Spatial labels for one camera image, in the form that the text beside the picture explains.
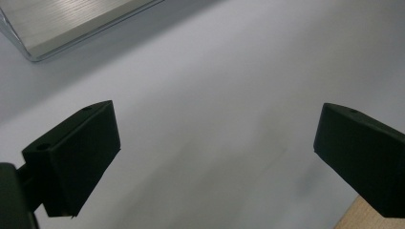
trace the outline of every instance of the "white surface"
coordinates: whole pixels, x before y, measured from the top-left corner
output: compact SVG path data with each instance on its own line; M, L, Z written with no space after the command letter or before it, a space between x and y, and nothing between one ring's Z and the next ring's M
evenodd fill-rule
M33 57L60 46L152 0L0 0L0 8Z
M312 150L324 102L405 132L402 1L167 0L53 60L0 36L0 160L113 99L122 151L43 229L332 228L355 192Z

